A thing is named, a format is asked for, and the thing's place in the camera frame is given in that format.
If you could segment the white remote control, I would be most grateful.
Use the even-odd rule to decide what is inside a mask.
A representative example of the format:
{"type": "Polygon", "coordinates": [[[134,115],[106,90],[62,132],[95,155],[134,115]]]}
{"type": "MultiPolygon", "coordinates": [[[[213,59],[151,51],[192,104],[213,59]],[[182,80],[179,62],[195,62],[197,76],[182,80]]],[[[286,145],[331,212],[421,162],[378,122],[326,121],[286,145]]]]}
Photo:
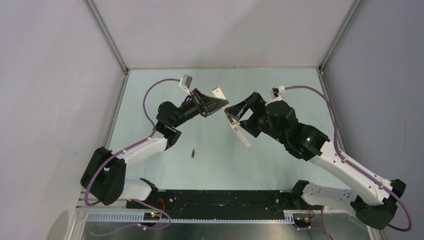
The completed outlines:
{"type": "Polygon", "coordinates": [[[224,111],[230,106],[228,99],[225,97],[220,87],[213,89],[212,94],[217,99],[217,105],[219,106],[220,110],[224,111]]]}

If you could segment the white battery cover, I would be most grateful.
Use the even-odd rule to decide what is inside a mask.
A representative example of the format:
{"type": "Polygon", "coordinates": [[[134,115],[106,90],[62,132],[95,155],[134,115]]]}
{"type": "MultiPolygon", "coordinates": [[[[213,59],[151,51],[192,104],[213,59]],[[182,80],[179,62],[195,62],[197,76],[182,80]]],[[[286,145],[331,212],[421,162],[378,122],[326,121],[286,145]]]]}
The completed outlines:
{"type": "Polygon", "coordinates": [[[252,146],[251,142],[248,140],[248,138],[243,134],[240,128],[240,124],[234,123],[229,125],[233,132],[237,135],[237,137],[241,140],[241,142],[244,144],[246,148],[250,148],[252,146]]]}

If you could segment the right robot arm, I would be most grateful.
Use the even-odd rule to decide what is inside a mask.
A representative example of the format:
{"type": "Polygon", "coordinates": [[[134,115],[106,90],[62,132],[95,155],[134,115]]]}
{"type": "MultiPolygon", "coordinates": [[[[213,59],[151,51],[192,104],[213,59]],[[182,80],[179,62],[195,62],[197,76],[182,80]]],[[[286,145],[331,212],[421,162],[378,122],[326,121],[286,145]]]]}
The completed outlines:
{"type": "Polygon", "coordinates": [[[358,164],[336,148],[325,133],[299,122],[295,110],[281,97],[266,102],[254,92],[226,108],[225,114],[252,136],[262,133],[270,136],[295,158],[326,170],[346,185],[342,189],[299,180],[290,196],[295,208],[330,207],[374,229],[382,230],[390,225],[406,184],[399,179],[380,177],[358,164]]]}

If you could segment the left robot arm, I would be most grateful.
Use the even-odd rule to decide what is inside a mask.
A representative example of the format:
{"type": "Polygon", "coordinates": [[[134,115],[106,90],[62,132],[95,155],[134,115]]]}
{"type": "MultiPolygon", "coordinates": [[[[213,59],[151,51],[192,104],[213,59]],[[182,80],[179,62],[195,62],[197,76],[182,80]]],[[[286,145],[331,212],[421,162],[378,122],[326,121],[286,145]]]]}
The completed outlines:
{"type": "Polygon", "coordinates": [[[84,200],[92,195],[98,203],[108,206],[119,199],[135,199],[145,208],[153,208],[158,202],[155,186],[144,178],[128,178],[127,171],[175,145],[182,134],[177,130],[180,125],[196,116],[206,118],[228,104],[228,100],[205,95],[197,88],[180,106],[170,101],[162,102],[158,106],[157,123],[149,136],[118,151],[105,147],[94,151],[80,180],[86,189],[84,200]]]}

